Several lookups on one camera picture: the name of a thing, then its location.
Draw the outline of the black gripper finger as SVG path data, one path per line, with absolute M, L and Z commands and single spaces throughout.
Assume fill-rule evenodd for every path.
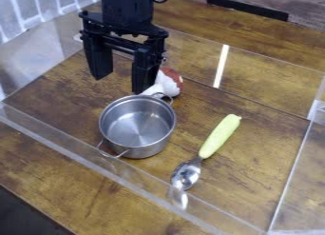
M 100 80 L 113 71 L 112 49 L 105 45 L 101 36 L 82 32 L 81 40 L 90 74 L 96 80 Z
M 132 91 L 144 92 L 154 83 L 162 57 L 148 49 L 137 49 L 132 63 Z

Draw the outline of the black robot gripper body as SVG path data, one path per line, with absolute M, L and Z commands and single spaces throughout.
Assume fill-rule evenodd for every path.
M 153 4 L 168 0 L 101 0 L 101 12 L 82 10 L 81 40 L 89 54 L 120 49 L 165 52 L 169 33 L 152 23 Z

